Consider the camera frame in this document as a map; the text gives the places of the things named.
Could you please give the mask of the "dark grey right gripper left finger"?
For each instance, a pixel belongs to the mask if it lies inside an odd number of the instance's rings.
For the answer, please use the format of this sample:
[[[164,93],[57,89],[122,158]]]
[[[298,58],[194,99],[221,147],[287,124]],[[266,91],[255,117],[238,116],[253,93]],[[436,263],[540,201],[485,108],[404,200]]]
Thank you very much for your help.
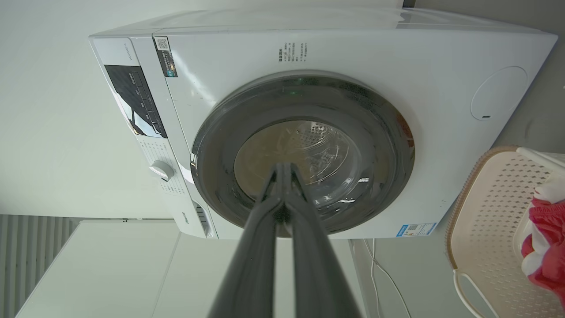
[[[273,318],[277,229],[285,222],[285,165],[277,163],[247,219],[207,318]]]

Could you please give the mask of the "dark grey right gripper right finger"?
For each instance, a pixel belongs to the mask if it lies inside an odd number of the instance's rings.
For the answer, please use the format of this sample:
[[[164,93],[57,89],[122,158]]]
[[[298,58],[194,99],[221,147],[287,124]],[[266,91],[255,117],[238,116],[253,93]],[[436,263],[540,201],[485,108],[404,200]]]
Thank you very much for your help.
[[[293,240],[296,318],[362,318],[298,167],[283,163],[282,168]]]

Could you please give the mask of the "glass washer door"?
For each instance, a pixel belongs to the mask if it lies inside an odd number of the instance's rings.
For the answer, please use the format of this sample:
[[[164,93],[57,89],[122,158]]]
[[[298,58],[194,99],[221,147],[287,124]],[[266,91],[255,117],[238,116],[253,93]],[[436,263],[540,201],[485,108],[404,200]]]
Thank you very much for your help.
[[[321,208],[313,203],[327,233],[341,233],[383,212],[408,183],[415,155],[401,118],[390,102],[352,78],[279,72],[242,85],[213,108],[192,144],[190,171],[207,205],[244,227],[260,197],[248,197],[234,173],[246,140],[285,121],[331,125],[348,135],[362,155],[358,181],[343,199]]]

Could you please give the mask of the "white front-load washing machine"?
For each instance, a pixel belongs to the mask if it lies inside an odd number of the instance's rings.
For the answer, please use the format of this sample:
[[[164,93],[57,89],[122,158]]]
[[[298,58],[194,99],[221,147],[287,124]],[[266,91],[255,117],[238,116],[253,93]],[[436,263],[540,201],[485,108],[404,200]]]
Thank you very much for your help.
[[[155,36],[168,38],[177,78],[164,76]],[[285,71],[341,74],[378,93],[402,115],[414,167],[383,212],[329,234],[373,239],[396,237],[402,225],[440,222],[521,102],[502,117],[477,120],[470,105],[478,87],[498,70],[518,66],[528,74],[526,93],[558,36],[438,10],[305,6],[186,11],[99,32],[89,41],[148,165],[161,160],[174,169],[169,182],[152,174],[164,209],[194,237],[206,238],[192,201],[206,209],[218,239],[239,239],[244,228],[207,205],[191,172],[196,135],[228,94]],[[167,139],[133,132],[105,65],[143,69]]]

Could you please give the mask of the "white detergent drawer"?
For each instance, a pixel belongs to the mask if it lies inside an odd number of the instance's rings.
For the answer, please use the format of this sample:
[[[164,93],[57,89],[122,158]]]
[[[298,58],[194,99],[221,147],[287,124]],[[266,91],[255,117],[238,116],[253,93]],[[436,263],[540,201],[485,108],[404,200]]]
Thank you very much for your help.
[[[196,215],[198,216],[198,219],[200,220],[200,224],[203,227],[205,237],[208,238],[208,239],[212,239],[212,238],[218,239],[218,236],[217,236],[215,227],[213,225],[212,219],[208,215],[208,212],[206,211],[206,209],[204,209],[196,201],[192,201],[192,204],[194,205]]]

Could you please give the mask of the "blue energy label sticker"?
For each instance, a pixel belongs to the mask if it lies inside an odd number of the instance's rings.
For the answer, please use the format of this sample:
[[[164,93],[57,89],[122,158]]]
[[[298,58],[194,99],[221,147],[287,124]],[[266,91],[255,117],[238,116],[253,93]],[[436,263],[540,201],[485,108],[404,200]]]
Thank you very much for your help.
[[[413,225],[402,225],[400,231],[398,231],[396,237],[418,237],[418,236],[428,236],[436,228],[437,223],[419,223]]]

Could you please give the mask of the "perforated steel drum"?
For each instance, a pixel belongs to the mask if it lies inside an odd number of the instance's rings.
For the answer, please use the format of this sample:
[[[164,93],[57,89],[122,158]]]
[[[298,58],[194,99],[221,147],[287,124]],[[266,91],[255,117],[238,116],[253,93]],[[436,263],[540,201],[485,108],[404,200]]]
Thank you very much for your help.
[[[248,197],[255,198],[279,162],[298,167],[319,208],[343,199],[362,171],[362,155],[344,132],[317,121],[285,121],[246,140],[234,161],[236,181]]]

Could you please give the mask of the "white control knob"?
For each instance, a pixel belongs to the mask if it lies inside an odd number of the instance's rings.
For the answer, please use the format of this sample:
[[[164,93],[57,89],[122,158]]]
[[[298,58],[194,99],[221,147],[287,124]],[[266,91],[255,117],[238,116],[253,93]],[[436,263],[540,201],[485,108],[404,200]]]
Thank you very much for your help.
[[[169,164],[161,160],[155,160],[149,166],[149,170],[165,182],[169,182],[175,175],[174,169]]]

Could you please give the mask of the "white cabinet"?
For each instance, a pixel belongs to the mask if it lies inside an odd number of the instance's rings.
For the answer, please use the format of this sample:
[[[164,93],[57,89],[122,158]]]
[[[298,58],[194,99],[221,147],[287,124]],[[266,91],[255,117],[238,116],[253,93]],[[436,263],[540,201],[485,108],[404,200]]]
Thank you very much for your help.
[[[238,243],[172,220],[82,221],[16,318],[206,318]]]

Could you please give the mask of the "cream perforated laundry basket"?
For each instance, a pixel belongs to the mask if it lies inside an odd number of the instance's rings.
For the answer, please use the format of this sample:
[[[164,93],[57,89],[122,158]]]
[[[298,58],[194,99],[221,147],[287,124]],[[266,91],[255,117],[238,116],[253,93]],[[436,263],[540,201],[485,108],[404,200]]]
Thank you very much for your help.
[[[456,292],[476,318],[486,318],[462,287],[468,280],[496,318],[565,318],[556,294],[523,272],[521,246],[542,235],[529,218],[535,188],[565,177],[565,154],[496,147],[474,166],[446,231]]]

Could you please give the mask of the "black control display panel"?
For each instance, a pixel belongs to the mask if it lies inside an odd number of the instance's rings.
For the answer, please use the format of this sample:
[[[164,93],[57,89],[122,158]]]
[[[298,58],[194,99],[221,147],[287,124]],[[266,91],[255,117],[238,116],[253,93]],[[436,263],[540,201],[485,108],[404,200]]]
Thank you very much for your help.
[[[137,135],[167,139],[143,69],[140,66],[104,67],[133,132]]]

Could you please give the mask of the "black QR code sticker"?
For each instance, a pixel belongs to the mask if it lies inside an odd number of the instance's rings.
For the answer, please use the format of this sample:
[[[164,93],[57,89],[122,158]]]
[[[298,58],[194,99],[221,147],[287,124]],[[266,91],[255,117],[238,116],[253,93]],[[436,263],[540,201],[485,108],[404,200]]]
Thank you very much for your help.
[[[177,78],[177,68],[172,56],[171,46],[166,36],[155,36],[153,42],[157,50],[159,62],[166,78]]]

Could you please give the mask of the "grey ribbed panel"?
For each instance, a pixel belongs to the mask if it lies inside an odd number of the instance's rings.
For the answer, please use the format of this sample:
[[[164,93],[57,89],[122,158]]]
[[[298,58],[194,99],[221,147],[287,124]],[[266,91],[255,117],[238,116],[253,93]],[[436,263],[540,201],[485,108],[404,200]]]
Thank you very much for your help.
[[[67,217],[0,215],[0,318],[15,318],[79,224]]]

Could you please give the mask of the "red and white garment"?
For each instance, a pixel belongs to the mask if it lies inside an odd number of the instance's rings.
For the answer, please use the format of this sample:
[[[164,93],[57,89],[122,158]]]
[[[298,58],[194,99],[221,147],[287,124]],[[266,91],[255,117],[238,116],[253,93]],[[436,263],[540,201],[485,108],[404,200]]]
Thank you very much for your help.
[[[521,270],[531,283],[553,292],[565,310],[565,176],[535,188],[528,219]]]

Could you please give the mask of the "round white filter cover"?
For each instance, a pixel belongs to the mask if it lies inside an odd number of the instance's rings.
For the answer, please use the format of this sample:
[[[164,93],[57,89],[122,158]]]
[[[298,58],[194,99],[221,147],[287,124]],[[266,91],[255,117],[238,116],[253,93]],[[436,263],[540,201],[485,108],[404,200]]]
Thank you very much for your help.
[[[470,110],[477,120],[502,117],[513,110],[528,88],[528,74],[518,66],[505,67],[490,75],[472,97]]]

